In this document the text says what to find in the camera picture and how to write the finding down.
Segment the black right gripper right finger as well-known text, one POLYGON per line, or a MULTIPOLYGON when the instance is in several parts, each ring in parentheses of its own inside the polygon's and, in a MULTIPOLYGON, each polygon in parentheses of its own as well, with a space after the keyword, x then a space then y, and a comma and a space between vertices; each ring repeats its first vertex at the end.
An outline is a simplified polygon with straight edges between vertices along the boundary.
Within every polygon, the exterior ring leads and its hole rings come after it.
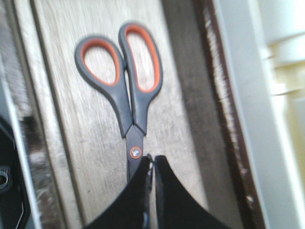
POLYGON ((155 191, 158 228, 227 229, 184 188, 165 156, 156 156, 155 191))

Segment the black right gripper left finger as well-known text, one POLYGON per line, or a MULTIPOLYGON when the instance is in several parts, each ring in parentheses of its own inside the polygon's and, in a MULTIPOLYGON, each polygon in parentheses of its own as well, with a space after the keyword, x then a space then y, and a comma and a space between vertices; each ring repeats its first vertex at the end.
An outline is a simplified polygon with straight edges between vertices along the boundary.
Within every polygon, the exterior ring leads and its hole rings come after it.
POLYGON ((113 203, 87 229, 149 229, 153 178, 151 155, 144 156, 134 176, 113 203))

